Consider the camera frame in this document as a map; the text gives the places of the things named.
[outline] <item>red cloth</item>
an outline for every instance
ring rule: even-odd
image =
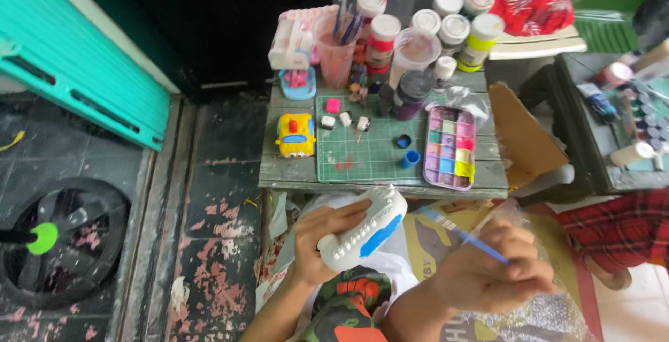
[[[607,272],[649,261],[669,268],[669,188],[628,193],[556,218]]]
[[[490,13],[506,23],[514,36],[547,35],[574,22],[570,0],[495,0]]]

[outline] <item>paint palette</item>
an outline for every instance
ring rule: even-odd
[[[425,181],[467,191],[474,182],[476,121],[470,112],[436,106],[430,110],[425,140]]]

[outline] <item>cardboard box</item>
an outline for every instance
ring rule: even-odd
[[[502,159],[512,162],[506,169],[509,190],[519,189],[538,175],[569,162],[553,137],[541,128],[506,84],[491,85],[489,95]]]

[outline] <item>blue soap dish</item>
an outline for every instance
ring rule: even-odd
[[[313,98],[316,95],[316,70],[309,66],[306,73],[306,85],[302,87],[290,87],[289,82],[284,79],[284,74],[289,70],[281,70],[279,72],[279,79],[281,80],[281,90],[284,96],[290,100],[306,100]]]

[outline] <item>yellow toy car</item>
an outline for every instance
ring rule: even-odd
[[[310,114],[285,114],[276,124],[275,143],[286,158],[307,158],[314,154],[316,138]]]

